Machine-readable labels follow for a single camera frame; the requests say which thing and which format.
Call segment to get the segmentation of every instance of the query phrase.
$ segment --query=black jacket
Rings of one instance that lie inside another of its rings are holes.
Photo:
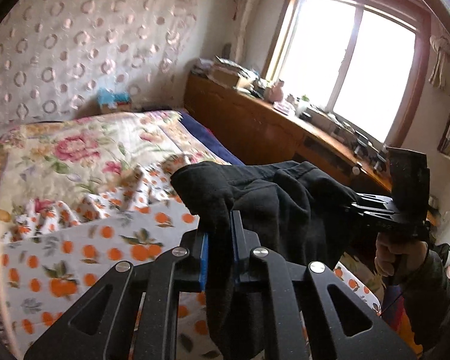
[[[209,234],[210,337],[225,359],[250,360],[263,349],[262,304],[259,294],[233,291],[229,212],[239,210],[244,227],[286,260],[301,265],[319,260],[333,269],[355,232],[343,206],[360,198],[307,162],[202,162],[179,169],[171,183]]]
[[[419,271],[402,286],[404,306],[423,360],[450,360],[450,280],[431,251]]]

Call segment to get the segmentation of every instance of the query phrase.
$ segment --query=wallpaper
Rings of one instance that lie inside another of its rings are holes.
[[[197,0],[20,0],[0,24],[0,135],[68,120],[99,88],[173,103]]]

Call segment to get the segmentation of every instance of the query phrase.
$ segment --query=person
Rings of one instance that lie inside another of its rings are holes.
[[[450,360],[450,280],[437,253],[421,241],[393,243],[387,234],[377,237],[375,266],[393,276],[393,263],[405,255],[400,287],[415,343],[423,346],[422,360]]]

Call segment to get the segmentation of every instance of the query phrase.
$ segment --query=wooden dresser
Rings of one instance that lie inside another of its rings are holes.
[[[357,159],[348,147],[268,103],[195,75],[188,78],[184,102],[190,115],[247,165],[309,161],[356,192],[390,194],[390,180],[364,161],[360,175],[353,175]]]

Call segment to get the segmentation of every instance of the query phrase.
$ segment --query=metal screw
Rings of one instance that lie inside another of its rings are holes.
[[[117,272],[126,272],[131,268],[131,265],[129,262],[126,261],[120,261],[116,266],[115,269]]]
[[[253,250],[253,254],[257,257],[265,257],[266,255],[268,255],[268,250],[265,247],[256,247]]]
[[[320,261],[313,261],[310,263],[310,269],[316,274],[321,274],[325,271],[325,265]]]
[[[185,249],[184,247],[181,246],[177,246],[176,248],[174,248],[172,250],[172,254],[175,257],[182,257],[182,256],[186,256],[186,254],[188,253],[187,249]]]

